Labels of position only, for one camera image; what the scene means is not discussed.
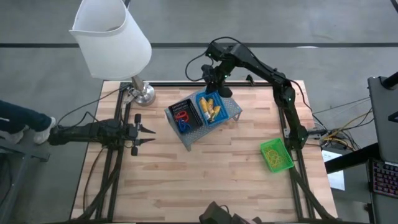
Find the person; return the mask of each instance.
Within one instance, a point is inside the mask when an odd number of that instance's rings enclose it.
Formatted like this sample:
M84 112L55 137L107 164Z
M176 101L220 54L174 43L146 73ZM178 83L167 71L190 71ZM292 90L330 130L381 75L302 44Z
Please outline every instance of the person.
M0 136L13 144L19 143L29 128L35 131L33 142L43 144L56 122L53 117L0 100Z

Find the blue tray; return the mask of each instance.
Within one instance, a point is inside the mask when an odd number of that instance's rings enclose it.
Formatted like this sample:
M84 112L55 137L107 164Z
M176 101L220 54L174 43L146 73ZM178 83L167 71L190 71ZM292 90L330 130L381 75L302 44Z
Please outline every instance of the blue tray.
M215 106L221 106L220 112L218 113L218 115L215 118L215 120L213 122L211 122L211 123L206 120L206 117L203 114L203 111L201 110L201 106L200 106L200 102L199 101L200 101L200 98L202 98L202 97L204 97L206 99L206 101L208 101L209 98L212 98L213 101L214 101L213 108ZM226 108L224 106L223 100L221 100L221 97L220 97L220 95L218 94L217 91L214 91L213 93L210 93L210 94L206 94L204 91L201 92L201 93L198 93L196 95L196 102L197 102L197 106L199 108L201 117L205 120L206 125L214 126L214 125L222 123L224 120L228 119L228 113L227 113Z

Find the concrete floor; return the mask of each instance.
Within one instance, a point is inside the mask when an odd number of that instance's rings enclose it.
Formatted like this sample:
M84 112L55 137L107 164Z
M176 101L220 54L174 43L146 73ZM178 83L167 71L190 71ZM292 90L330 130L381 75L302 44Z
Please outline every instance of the concrete floor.
M74 43L68 33L80 1L0 1L0 43ZM209 42L222 35L243 42L394 42L398 14L389 0L133 0L130 11L153 43ZM289 78L305 80L314 111L368 96L368 77L397 71L396 48L284 49L256 48L265 63ZM184 80L189 58L203 49L154 49L143 71L146 80ZM90 77L79 49L0 49L0 97L60 118L67 111L94 100L101 80ZM200 75L193 63L190 73ZM247 71L236 69L230 80L242 80ZM85 110L95 112L96 105ZM367 112L370 103L319 114L328 128ZM85 110L65 118L76 123ZM360 146L376 142L373 124L352 131ZM31 133L22 142L30 143ZM40 146L51 153L37 163L19 196L14 223L67 220L80 176L86 144ZM346 172L354 181L356 172ZM366 198L355 190L335 192L339 217L366 220L361 209ZM352 212L347 207L353 206Z

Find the gray tray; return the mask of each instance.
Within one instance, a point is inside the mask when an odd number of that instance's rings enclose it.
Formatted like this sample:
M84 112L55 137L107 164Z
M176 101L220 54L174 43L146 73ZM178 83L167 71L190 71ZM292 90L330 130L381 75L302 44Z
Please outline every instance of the gray tray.
M228 112L228 119L226 119L224 122L214 125L214 126L205 125L205 121L200 116L200 112L199 112L200 110L196 103L196 95L203 91L204 91L204 89L198 90L183 99L183 100L186 100L189 98L192 100L192 103L193 103L196 111L198 112L200 119L202 120L202 122L204 124L202 127L198 128L194 131L191 131L187 134L180 134L180 132L178 131L178 127L174 122L173 115L171 114L170 110L168 108L164 110L166 112L166 117L167 117L167 120L169 121L169 124L171 125L174 132L180 138L182 144L184 144L185 148L187 148L188 151L191 151L191 144L194 143L196 140L202 138L203 136L208 134L210 131L216 129L219 125L223 124L225 121L227 121L231 118L233 118L235 121L237 121L242 113L242 108L232 98L221 98L223 100L224 106Z

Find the shoe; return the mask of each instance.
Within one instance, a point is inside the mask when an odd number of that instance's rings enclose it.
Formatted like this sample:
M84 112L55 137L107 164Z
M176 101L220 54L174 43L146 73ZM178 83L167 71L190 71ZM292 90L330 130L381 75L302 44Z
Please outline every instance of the shoe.
M50 126L44 130L44 131L38 131L35 133L35 136L33 137L33 142L36 144L43 144L47 139L50 137L50 131L52 128L55 127L57 124L57 120L53 117L51 117L51 124Z
M18 144L19 141L24 137L24 131L28 130L29 127L25 125L24 129L22 131L19 131L18 133L15 134L10 134L6 131L0 131L0 136L2 136L6 141L11 142L13 144Z

